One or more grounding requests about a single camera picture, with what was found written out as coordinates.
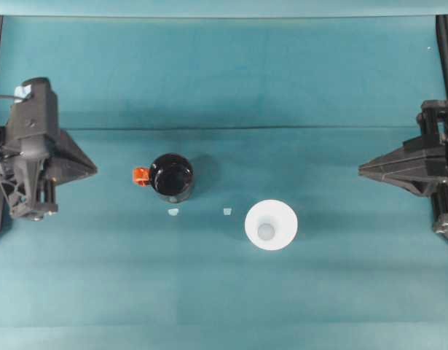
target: orange cap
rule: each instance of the orange cap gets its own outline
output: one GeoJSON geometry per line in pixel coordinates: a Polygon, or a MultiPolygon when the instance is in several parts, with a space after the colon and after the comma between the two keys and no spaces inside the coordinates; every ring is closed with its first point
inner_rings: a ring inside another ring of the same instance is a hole
{"type": "Polygon", "coordinates": [[[142,167],[134,168],[133,182],[142,187],[149,185],[149,169],[142,167]]]}

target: cable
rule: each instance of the cable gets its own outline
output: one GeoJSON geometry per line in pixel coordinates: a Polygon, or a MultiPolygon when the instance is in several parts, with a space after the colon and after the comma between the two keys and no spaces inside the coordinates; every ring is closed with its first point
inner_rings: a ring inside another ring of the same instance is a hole
{"type": "Polygon", "coordinates": [[[0,99],[7,99],[7,100],[22,100],[22,101],[26,101],[30,97],[31,96],[28,96],[28,97],[18,97],[18,96],[13,96],[13,95],[0,95],[0,99]]]}

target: small white piece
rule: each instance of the small white piece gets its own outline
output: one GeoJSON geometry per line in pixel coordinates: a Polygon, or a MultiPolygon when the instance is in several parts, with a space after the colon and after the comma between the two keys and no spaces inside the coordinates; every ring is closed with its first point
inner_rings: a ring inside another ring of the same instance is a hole
{"type": "Polygon", "coordinates": [[[168,209],[168,214],[171,216],[171,217],[176,217],[177,215],[178,215],[178,212],[179,212],[180,210],[178,209],[178,208],[173,208],[173,209],[168,209]]]}
{"type": "Polygon", "coordinates": [[[26,85],[26,86],[17,86],[15,88],[15,93],[14,95],[16,97],[21,97],[21,99],[15,99],[15,103],[19,104],[20,102],[23,101],[24,98],[27,98],[28,95],[31,93],[31,85],[26,85]]]}

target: teal surface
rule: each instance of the teal surface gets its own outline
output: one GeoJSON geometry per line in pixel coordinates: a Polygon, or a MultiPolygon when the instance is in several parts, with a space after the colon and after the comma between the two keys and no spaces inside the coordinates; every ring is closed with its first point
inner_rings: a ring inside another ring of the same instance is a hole
{"type": "Polygon", "coordinates": [[[0,93],[37,76],[67,128],[414,125],[445,98],[432,16],[6,17],[0,93]]]}
{"type": "Polygon", "coordinates": [[[72,132],[99,175],[0,236],[0,349],[448,349],[448,244],[429,202],[356,175],[414,132],[72,132]],[[197,171],[176,217],[130,178],[169,151],[197,171]],[[243,229],[265,198],[299,218],[278,252],[243,229]]]}
{"type": "Polygon", "coordinates": [[[99,174],[0,234],[0,350],[448,349],[429,202],[357,176],[445,97],[433,17],[6,17],[0,93],[39,75],[99,174]],[[164,152],[177,206],[131,182],[164,152]],[[267,198],[299,218],[278,252],[244,233],[267,198]]]}
{"type": "Polygon", "coordinates": [[[448,0],[0,0],[0,15],[295,18],[448,14],[448,0]]]}

